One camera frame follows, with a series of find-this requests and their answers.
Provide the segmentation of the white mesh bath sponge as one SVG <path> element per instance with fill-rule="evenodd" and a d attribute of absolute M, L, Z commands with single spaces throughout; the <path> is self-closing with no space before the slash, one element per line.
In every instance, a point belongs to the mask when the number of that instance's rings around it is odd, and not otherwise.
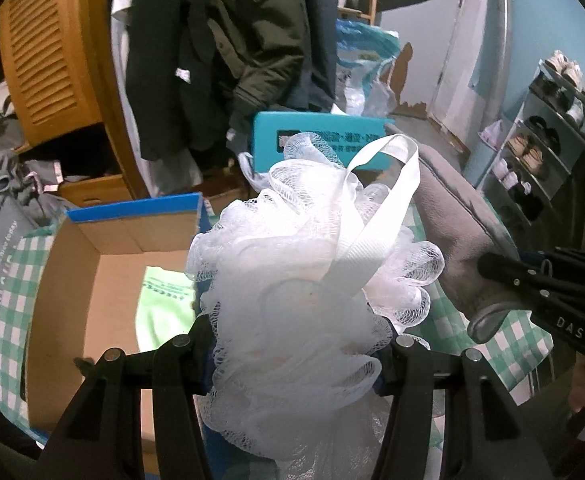
<path fill-rule="evenodd" d="M 388 403 L 375 392 L 393 322 L 366 288 L 396 249 L 419 147 L 396 133 L 342 177 L 236 200 L 190 245 L 215 338 L 204 426 L 284 479 L 366 479 Z"/>

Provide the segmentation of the grey plush slipper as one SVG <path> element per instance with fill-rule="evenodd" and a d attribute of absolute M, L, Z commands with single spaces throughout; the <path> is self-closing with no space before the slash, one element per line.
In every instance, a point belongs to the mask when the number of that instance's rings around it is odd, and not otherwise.
<path fill-rule="evenodd" d="M 403 229 L 393 262 L 405 281 L 413 278 L 419 287 L 438 281 L 468 319 L 468 336 L 484 344 L 524 301 L 506 286 L 483 278 L 478 260 L 489 252 L 516 260 L 518 250 L 483 196 L 425 144 L 419 145 L 419 171 L 421 183 L 413 203 L 426 240 L 418 242 Z"/>

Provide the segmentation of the light green cloth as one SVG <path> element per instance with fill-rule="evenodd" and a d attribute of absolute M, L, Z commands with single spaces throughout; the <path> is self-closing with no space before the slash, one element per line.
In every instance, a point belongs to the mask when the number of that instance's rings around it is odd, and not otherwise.
<path fill-rule="evenodd" d="M 194 281 L 183 272 L 148 266 L 135 313 L 140 352 L 156 350 L 192 328 L 196 313 Z"/>

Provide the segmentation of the green checked tablecloth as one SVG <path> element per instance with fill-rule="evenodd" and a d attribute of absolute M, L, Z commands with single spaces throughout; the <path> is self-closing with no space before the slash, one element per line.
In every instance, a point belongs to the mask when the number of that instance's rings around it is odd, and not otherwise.
<path fill-rule="evenodd" d="M 158 232 L 161 223 L 176 218 L 178 235 L 166 237 L 158 245 L 149 246 L 149 234 L 140 240 L 126 236 L 112 246 L 97 243 L 89 236 L 81 240 L 88 255 L 80 263 L 78 252 L 72 250 L 71 264 L 86 278 L 87 292 L 74 307 L 54 311 L 54 321 L 70 315 L 68 325 L 55 327 L 55 337 L 69 335 L 79 350 L 93 352 L 104 349 L 97 336 L 108 330 L 109 342 L 126 351 L 140 350 L 136 341 L 135 313 L 142 289 L 145 269 L 160 266 L 164 270 L 184 272 L 185 245 L 199 232 L 215 222 L 207 200 L 199 194 L 138 200 L 137 202 L 100 205 L 78 215 L 86 226 L 94 224 L 104 229 L 114 225 L 121 234 L 134 219 L 148 222 L 151 234 Z M 414 240 L 426 240 L 424 227 L 416 208 L 407 213 L 402 229 L 408 229 Z M 43 404 L 54 410 L 67 402 L 79 387 L 79 378 L 72 376 L 62 382 L 64 391 L 53 396 L 50 391 L 26 391 L 29 332 L 36 312 L 36 296 L 50 251 L 56 247 L 58 225 L 38 228 L 24 236 L 8 256 L 0 288 L 0 411 L 27 434 L 42 440 L 44 425 L 35 412 Z M 457 311 L 438 281 L 424 287 L 413 278 L 405 281 L 399 266 L 393 262 L 396 249 L 377 271 L 366 295 L 374 310 L 389 318 L 398 332 L 407 332 L 423 344 L 449 354 L 459 354 L 471 348 L 468 322 Z"/>

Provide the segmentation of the cardboard box blue rim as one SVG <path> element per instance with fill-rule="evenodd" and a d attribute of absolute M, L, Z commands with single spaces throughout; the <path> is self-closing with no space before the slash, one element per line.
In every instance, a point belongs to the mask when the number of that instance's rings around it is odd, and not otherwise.
<path fill-rule="evenodd" d="M 147 269 L 182 272 L 210 222 L 200 194 L 72 210 L 55 235 L 26 352 L 32 428 L 50 435 L 39 479 L 142 479 L 157 471 L 152 374 L 135 317 Z"/>

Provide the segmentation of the grey shoe rack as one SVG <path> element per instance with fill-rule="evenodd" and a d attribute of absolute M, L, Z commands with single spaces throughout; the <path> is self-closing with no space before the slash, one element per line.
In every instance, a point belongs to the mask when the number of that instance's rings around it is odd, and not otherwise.
<path fill-rule="evenodd" d="M 531 226 L 585 150 L 585 75 L 556 50 L 535 69 L 515 119 L 485 134 L 494 153 L 478 188 L 509 226 Z"/>

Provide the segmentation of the white plastic bag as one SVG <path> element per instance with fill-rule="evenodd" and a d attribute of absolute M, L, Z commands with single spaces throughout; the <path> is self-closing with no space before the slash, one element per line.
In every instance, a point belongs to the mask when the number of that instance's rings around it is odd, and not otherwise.
<path fill-rule="evenodd" d="M 271 190 L 271 184 L 266 172 L 254 170 L 253 156 L 248 150 L 248 136 L 230 128 L 226 133 L 226 145 L 237 158 L 240 171 L 247 180 L 250 188 L 257 194 L 264 190 Z"/>

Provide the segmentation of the teal rectangular box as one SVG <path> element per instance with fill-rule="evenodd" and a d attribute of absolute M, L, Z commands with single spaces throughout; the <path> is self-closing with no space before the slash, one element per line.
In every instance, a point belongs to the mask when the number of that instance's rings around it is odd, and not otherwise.
<path fill-rule="evenodd" d="M 307 188 L 343 176 L 364 146 L 385 136 L 384 118 L 311 112 L 262 112 L 249 153 L 272 188 Z"/>

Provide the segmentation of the grey clothes pile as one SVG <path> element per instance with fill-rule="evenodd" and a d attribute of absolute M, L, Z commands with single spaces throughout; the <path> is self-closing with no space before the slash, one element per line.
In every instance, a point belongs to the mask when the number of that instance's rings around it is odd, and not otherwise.
<path fill-rule="evenodd" d="M 57 160 L 22 162 L 13 150 L 0 151 L 0 204 L 16 205 L 40 226 L 76 209 L 55 194 L 63 180 Z"/>

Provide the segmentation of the black hanging coat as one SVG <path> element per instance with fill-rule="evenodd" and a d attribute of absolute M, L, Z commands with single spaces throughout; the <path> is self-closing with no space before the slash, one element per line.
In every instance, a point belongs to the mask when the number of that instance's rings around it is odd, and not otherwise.
<path fill-rule="evenodd" d="M 125 90 L 143 159 L 183 150 L 204 171 L 228 159 L 230 71 L 208 20 L 213 0 L 133 0 Z"/>

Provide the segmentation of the wooden louvered wardrobe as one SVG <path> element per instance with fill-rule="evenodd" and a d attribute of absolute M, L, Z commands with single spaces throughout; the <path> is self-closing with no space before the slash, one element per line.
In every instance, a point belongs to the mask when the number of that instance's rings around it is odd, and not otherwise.
<path fill-rule="evenodd" d="M 0 0 L 0 55 L 21 157 L 75 162 L 59 193 L 79 206 L 148 195 L 125 129 L 109 0 Z"/>

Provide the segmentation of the blue plastic bags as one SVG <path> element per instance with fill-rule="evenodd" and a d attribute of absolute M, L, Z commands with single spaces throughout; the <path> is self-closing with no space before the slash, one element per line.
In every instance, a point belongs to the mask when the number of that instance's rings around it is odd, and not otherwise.
<path fill-rule="evenodd" d="M 389 78 L 401 53 L 399 34 L 341 18 L 336 32 L 335 105 L 347 115 L 387 117 L 397 104 Z"/>

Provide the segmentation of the dark green hanging jacket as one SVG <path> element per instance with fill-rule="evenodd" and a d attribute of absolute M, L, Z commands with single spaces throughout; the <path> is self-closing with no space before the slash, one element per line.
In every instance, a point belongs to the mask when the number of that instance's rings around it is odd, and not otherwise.
<path fill-rule="evenodd" d="M 230 128 L 267 110 L 332 110 L 338 0 L 213 0 L 216 46 L 235 79 Z"/>

